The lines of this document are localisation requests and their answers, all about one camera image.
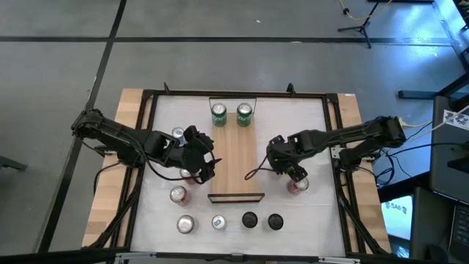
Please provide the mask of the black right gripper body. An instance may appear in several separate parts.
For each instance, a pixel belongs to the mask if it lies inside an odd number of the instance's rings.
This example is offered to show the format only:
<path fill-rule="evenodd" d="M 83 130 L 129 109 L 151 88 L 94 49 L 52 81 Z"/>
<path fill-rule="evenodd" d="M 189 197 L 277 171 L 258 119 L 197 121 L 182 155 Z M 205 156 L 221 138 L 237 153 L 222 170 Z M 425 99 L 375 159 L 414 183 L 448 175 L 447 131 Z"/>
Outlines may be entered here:
<path fill-rule="evenodd" d="M 272 139 L 272 144 L 275 145 L 275 161 L 273 163 L 288 163 L 289 168 L 286 175 L 289 175 L 295 182 L 308 175 L 307 171 L 299 165 L 307 153 L 301 136 L 304 136 L 304 133 L 295 133 L 288 136 L 287 140 L 282 135 L 277 135 Z"/>

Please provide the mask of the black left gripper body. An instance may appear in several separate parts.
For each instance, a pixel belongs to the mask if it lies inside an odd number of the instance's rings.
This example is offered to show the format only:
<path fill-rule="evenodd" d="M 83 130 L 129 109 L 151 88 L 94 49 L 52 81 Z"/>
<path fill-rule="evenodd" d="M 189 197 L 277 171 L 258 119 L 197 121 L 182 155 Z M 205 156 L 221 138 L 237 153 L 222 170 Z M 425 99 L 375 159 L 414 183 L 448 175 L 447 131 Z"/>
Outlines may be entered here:
<path fill-rule="evenodd" d="M 173 137 L 176 142 L 169 154 L 169 163 L 191 173 L 197 173 L 199 183 L 206 183 L 215 177 L 215 174 L 206 173 L 206 163 L 216 160 L 213 153 L 214 141 L 207 134 L 200 132 L 195 125 L 189 125 L 184 129 L 184 137 L 183 142 Z"/>

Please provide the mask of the red Coke Zero can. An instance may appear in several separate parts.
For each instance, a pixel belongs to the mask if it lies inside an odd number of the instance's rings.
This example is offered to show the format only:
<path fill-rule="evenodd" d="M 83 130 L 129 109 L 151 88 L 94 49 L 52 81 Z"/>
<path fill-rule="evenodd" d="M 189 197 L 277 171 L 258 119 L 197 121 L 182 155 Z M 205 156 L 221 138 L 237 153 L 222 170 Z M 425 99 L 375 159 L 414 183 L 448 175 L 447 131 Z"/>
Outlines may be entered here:
<path fill-rule="evenodd" d="M 199 175 L 197 173 L 191 173 L 186 169 L 180 169 L 180 176 L 188 185 L 199 184 Z"/>

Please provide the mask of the red Coca-Cola can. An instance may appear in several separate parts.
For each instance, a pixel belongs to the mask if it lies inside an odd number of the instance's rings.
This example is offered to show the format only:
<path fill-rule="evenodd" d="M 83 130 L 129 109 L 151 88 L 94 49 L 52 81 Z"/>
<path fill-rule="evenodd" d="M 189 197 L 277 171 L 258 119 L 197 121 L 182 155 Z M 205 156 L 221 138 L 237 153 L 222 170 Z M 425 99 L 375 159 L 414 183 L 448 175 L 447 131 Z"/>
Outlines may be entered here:
<path fill-rule="evenodd" d="M 299 194 L 309 188 L 309 180 L 307 177 L 295 182 L 294 180 L 290 180 L 287 183 L 287 190 L 291 194 Z"/>
<path fill-rule="evenodd" d="M 184 186 L 173 187 L 169 192 L 169 198 L 180 206 L 185 206 L 190 202 L 190 194 Z"/>

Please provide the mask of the green Sprite can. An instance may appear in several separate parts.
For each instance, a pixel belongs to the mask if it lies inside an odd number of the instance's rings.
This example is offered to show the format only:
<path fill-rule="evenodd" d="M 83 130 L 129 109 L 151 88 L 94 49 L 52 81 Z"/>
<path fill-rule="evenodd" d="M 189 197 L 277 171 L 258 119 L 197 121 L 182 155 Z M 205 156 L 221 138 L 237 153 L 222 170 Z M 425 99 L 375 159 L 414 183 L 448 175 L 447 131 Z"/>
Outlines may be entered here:
<path fill-rule="evenodd" d="M 213 125 L 223 127 L 226 124 L 226 107 L 222 103 L 216 103 L 211 106 L 211 115 Z"/>
<path fill-rule="evenodd" d="M 251 124 L 253 109 L 248 103 L 241 103 L 237 107 L 237 124 L 246 127 Z"/>

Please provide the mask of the black can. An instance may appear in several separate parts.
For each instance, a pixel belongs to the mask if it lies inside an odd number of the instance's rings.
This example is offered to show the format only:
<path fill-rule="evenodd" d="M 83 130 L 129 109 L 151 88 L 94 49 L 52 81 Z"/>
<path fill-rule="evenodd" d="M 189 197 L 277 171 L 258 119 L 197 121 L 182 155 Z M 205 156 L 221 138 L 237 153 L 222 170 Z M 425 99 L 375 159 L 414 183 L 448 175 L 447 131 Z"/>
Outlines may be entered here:
<path fill-rule="evenodd" d="M 254 228 L 258 224 L 258 217 L 254 212 L 245 212 L 242 216 L 242 223 L 246 228 Z"/>

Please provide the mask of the silver Diet Coke can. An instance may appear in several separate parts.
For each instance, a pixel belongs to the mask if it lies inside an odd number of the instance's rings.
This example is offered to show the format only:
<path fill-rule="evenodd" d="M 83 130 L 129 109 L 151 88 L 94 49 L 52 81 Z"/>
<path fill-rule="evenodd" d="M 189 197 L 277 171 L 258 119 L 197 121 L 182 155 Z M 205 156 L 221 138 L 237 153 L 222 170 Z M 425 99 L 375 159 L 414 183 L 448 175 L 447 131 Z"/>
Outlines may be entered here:
<path fill-rule="evenodd" d="M 176 227 L 178 232 L 182 234 L 190 234 L 198 228 L 198 221 L 191 215 L 182 215 L 178 218 Z"/>

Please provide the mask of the wooden tray board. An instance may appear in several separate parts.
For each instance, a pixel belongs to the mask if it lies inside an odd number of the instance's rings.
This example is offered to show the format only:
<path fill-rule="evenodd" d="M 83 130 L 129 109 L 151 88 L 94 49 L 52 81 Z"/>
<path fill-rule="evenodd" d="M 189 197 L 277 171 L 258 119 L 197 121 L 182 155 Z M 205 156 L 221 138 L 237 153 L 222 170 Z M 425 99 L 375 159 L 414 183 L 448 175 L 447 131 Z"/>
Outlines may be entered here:
<path fill-rule="evenodd" d="M 238 124 L 237 108 L 246 103 L 256 108 L 256 98 L 209 98 L 210 109 L 222 104 L 226 109 L 226 124 L 213 125 L 211 138 L 213 154 L 220 161 L 215 165 L 215 177 L 210 180 L 211 188 L 207 195 L 212 203 L 260 202 L 265 193 L 255 179 L 245 176 L 258 167 L 256 125 L 254 115 L 250 124 Z"/>

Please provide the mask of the white SA6 sign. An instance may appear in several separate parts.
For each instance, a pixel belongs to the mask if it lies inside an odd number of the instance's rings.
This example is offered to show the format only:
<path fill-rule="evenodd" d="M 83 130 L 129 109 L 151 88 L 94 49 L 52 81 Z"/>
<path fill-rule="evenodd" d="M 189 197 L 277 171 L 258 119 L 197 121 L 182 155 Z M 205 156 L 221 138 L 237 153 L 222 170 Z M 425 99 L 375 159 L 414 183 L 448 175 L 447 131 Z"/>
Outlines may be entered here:
<path fill-rule="evenodd" d="M 405 196 L 381 204 L 385 228 L 389 235 L 410 240 L 413 197 Z"/>

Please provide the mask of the black stand base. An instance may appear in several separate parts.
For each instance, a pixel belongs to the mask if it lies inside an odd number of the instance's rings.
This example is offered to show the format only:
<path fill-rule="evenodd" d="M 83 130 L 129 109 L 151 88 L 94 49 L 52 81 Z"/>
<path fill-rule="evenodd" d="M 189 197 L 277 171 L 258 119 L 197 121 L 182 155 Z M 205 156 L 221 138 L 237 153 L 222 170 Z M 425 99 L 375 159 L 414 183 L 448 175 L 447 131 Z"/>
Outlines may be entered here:
<path fill-rule="evenodd" d="M 408 100 L 433 100 L 437 96 L 451 97 L 452 95 L 457 94 L 457 92 L 466 85 L 469 85 L 469 72 L 464 73 L 455 81 L 452 81 L 446 87 L 437 92 L 399 90 L 397 92 L 397 97 L 398 99 Z"/>

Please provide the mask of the black tripod stand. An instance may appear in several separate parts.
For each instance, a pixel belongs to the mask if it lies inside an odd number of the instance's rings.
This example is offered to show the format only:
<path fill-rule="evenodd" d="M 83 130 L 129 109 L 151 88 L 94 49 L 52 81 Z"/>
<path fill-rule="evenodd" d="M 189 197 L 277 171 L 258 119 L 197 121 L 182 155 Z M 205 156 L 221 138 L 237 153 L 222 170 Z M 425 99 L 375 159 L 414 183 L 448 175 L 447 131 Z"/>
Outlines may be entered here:
<path fill-rule="evenodd" d="M 342 8 L 342 14 L 346 15 L 348 18 L 354 21 L 361 21 L 361 24 L 359 26 L 350 26 L 350 27 L 343 27 L 343 28 L 338 28 L 338 32 L 357 32 L 363 36 L 365 39 L 365 43 L 368 49 L 372 48 L 371 40 L 369 35 L 367 34 L 366 27 L 369 25 L 369 21 L 371 17 L 374 15 L 375 10 L 377 9 L 379 2 L 376 2 L 369 12 L 369 14 L 363 18 L 355 18 L 350 14 L 350 9 L 344 5 L 344 2 L 342 0 L 339 0 L 339 3 Z"/>

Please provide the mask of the dark grey desk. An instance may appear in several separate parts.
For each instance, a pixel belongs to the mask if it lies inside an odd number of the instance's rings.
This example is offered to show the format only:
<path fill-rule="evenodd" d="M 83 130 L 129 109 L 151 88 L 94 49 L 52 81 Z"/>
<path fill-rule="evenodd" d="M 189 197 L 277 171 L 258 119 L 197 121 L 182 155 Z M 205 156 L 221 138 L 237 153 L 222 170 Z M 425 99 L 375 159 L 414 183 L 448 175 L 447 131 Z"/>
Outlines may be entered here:
<path fill-rule="evenodd" d="M 464 264 L 448 251 L 456 205 L 469 207 L 469 205 L 424 188 L 415 189 L 410 234 L 410 258 L 440 264 Z"/>

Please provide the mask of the dark grey equipment cabinet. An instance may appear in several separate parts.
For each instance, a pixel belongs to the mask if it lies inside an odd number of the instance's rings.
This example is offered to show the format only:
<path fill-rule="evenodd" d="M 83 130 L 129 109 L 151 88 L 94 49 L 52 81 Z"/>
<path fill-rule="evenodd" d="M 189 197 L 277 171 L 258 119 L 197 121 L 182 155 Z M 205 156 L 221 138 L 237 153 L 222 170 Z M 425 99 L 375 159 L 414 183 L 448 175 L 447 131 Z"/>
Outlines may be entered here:
<path fill-rule="evenodd" d="M 430 159 L 430 187 L 433 191 L 469 204 L 469 131 L 446 125 L 445 110 L 452 109 L 450 98 L 434 99 Z"/>

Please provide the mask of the white fiducial tag sheet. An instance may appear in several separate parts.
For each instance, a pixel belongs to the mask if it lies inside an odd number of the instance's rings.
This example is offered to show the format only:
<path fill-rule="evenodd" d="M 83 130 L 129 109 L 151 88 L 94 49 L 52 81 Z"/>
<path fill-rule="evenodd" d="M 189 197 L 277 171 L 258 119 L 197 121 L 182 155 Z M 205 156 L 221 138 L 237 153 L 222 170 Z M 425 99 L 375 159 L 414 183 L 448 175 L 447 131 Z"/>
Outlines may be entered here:
<path fill-rule="evenodd" d="M 469 131 L 469 115 L 445 110 L 443 112 L 443 121 L 446 125 Z"/>

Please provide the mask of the dark stand leg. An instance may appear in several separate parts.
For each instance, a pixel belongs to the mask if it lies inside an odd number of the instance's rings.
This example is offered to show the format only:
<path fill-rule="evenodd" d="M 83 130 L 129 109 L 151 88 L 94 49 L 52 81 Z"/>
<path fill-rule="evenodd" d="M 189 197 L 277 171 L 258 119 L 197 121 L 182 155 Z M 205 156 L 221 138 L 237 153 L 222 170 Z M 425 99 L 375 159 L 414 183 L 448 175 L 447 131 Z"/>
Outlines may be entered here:
<path fill-rule="evenodd" d="M 17 171 L 25 171 L 28 167 L 27 164 L 22 164 L 10 158 L 0 155 L 0 168 L 10 168 Z"/>

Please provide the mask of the black keyboard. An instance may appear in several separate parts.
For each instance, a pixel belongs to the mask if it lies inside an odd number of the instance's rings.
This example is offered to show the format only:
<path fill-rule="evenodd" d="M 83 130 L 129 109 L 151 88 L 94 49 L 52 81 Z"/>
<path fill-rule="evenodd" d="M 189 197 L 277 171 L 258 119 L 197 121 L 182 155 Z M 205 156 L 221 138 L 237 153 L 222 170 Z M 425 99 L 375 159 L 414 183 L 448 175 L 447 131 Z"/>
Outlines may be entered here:
<path fill-rule="evenodd" d="M 469 207 L 456 205 L 448 245 L 449 253 L 469 264 Z"/>

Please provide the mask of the grey metal truss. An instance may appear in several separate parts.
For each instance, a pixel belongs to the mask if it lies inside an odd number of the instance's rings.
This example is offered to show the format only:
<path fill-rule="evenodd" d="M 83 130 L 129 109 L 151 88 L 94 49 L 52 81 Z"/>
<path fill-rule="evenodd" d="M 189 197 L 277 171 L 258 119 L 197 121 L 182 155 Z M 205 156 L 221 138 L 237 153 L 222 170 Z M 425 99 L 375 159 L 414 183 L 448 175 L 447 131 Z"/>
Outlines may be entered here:
<path fill-rule="evenodd" d="M 432 6 L 462 68 L 469 72 L 469 61 L 465 53 L 465 49 L 469 47 L 469 29 L 465 29 L 465 22 L 457 6 L 453 0 L 435 0 Z"/>

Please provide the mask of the black aluminium table frame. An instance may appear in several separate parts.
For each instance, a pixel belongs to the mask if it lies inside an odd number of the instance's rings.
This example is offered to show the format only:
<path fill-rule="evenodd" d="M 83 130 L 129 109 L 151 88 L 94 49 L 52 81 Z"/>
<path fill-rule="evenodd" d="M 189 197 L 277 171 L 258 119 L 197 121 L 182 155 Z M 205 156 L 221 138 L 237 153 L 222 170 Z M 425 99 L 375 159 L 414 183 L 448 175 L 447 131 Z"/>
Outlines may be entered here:
<path fill-rule="evenodd" d="M 116 121 L 137 128 L 149 126 L 155 116 L 158 98 L 167 95 L 193 97 L 227 98 L 287 98 L 292 100 L 320 99 L 325 107 L 326 125 L 329 128 L 343 128 L 357 125 L 361 121 L 358 102 L 354 94 L 295 92 L 288 87 L 285 92 L 244 92 L 210 90 L 124 89 L 119 100 Z M 342 174 L 340 186 L 346 198 L 361 219 L 376 243 L 386 252 L 391 246 L 381 212 L 378 190 L 371 166 L 366 164 L 359 172 Z M 100 233 L 111 223 L 112 218 L 130 195 L 134 183 L 142 180 L 141 169 L 126 169 L 118 166 L 103 174 L 97 183 L 98 195 L 93 199 L 82 246 L 94 243 Z"/>

